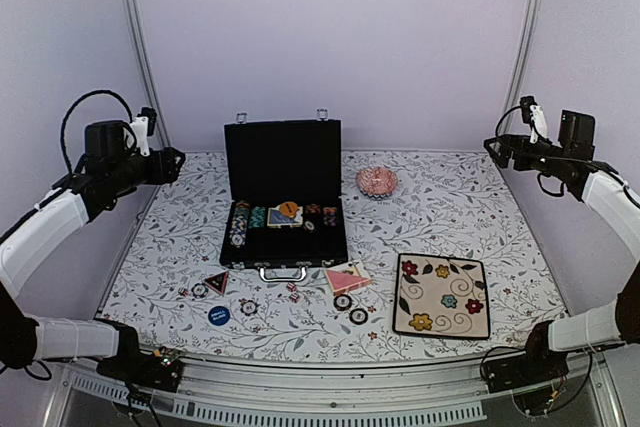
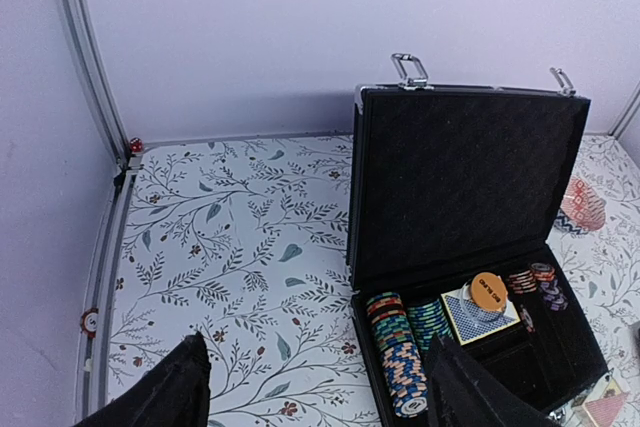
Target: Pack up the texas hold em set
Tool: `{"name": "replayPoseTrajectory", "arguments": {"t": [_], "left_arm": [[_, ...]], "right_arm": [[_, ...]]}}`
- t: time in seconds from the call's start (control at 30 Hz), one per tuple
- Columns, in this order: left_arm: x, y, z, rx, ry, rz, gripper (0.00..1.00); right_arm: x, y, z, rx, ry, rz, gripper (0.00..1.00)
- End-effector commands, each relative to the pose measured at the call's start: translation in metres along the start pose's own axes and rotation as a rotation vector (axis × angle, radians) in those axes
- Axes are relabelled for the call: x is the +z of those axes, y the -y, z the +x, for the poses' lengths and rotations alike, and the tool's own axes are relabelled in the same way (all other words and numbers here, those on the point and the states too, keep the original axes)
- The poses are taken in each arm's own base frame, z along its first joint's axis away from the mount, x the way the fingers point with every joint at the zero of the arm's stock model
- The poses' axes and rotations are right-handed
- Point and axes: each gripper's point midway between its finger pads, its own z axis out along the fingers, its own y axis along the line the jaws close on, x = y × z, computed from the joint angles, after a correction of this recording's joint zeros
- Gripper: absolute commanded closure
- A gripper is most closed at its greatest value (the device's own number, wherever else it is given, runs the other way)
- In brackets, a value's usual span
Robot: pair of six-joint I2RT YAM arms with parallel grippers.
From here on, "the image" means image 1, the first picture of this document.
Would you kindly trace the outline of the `black poker case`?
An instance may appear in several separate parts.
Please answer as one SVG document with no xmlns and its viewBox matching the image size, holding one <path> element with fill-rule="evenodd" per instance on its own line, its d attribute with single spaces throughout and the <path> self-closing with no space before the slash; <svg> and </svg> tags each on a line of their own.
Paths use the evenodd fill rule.
<svg viewBox="0 0 640 427">
<path fill-rule="evenodd" d="M 278 282 L 277 270 L 290 271 L 300 282 L 310 268 L 328 268 L 348 259 L 342 205 L 341 133 L 339 120 L 319 109 L 315 118 L 249 122 L 237 115 L 224 127 L 225 154 L 231 195 L 219 261 L 229 269 L 251 269 L 265 282 Z M 246 201 L 279 209 L 285 201 L 303 208 L 303 220 L 316 232 L 297 228 L 250 228 L 242 247 L 230 243 L 234 206 Z M 320 215 L 306 215 L 305 206 L 317 203 Z M 338 225 L 323 224 L 323 208 L 338 209 Z"/>
</svg>

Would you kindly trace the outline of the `black triangular dealer button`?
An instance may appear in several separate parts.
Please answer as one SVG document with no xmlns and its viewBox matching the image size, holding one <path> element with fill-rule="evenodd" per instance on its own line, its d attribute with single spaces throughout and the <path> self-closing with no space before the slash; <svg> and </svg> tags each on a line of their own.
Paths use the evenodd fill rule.
<svg viewBox="0 0 640 427">
<path fill-rule="evenodd" d="M 223 271 L 203 280 L 204 285 L 218 295 L 223 296 L 226 292 L 229 279 L 229 272 Z"/>
</svg>

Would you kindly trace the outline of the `red playing card deck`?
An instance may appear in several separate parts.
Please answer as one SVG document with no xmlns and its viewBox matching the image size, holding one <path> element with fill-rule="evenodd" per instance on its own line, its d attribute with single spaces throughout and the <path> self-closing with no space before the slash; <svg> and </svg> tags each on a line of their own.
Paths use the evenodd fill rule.
<svg viewBox="0 0 640 427">
<path fill-rule="evenodd" d="M 367 287 L 372 283 L 372 278 L 360 259 L 326 268 L 324 274 L 334 296 Z"/>
</svg>

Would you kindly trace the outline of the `black 100 chip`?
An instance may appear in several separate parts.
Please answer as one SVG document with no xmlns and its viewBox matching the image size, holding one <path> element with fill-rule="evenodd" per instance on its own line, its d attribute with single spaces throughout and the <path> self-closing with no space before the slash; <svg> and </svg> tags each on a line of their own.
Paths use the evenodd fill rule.
<svg viewBox="0 0 640 427">
<path fill-rule="evenodd" d="M 333 299 L 333 306 L 337 311 L 348 311 L 352 304 L 352 298 L 347 294 L 337 295 Z"/>
<path fill-rule="evenodd" d="M 349 320 L 354 325 L 363 325 L 368 319 L 368 312 L 363 308 L 354 308 L 349 313 Z"/>
</svg>

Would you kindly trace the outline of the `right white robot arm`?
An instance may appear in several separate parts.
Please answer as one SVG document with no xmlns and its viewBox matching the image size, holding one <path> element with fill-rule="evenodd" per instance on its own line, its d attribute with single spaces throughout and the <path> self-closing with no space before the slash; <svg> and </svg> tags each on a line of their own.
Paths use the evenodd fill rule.
<svg viewBox="0 0 640 427">
<path fill-rule="evenodd" d="M 593 140 L 554 144 L 536 134 L 495 134 L 484 148 L 503 169 L 516 203 L 561 291 L 570 316 L 538 332 L 517 374 L 537 383 L 554 352 L 639 340 L 639 195 Z"/>
</svg>

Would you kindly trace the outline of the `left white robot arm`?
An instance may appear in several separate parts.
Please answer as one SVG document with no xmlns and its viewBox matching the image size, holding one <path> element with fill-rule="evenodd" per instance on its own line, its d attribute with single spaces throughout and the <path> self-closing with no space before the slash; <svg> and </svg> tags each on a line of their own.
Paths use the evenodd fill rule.
<svg viewBox="0 0 640 427">
<path fill-rule="evenodd" d="M 43 360 L 97 358 L 128 381 L 148 373 L 134 328 L 111 321 L 30 317 L 16 303 L 26 281 L 72 234 L 112 210 L 141 185 L 171 184 L 186 156 L 175 148 L 134 153 L 116 162 L 82 161 L 1 237 L 1 362 L 22 369 Z"/>
</svg>

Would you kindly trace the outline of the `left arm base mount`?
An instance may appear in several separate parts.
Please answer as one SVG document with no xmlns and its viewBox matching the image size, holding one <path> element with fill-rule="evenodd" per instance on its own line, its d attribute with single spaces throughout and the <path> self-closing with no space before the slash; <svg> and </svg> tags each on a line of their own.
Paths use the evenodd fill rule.
<svg viewBox="0 0 640 427">
<path fill-rule="evenodd" d="M 96 371 L 128 386 L 176 393 L 182 380 L 184 363 L 179 359 L 144 353 L 137 344 L 122 343 L 115 356 L 98 362 Z"/>
</svg>

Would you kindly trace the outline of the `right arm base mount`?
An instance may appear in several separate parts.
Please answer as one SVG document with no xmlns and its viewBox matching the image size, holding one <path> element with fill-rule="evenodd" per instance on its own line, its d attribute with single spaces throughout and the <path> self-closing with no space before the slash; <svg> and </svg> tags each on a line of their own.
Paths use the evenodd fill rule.
<svg viewBox="0 0 640 427">
<path fill-rule="evenodd" d="M 516 407 L 529 416 L 543 416 L 554 407 L 559 387 L 569 373 L 566 352 L 527 353 L 512 347 L 491 348 L 482 358 L 479 374 L 490 393 L 514 392 Z"/>
</svg>

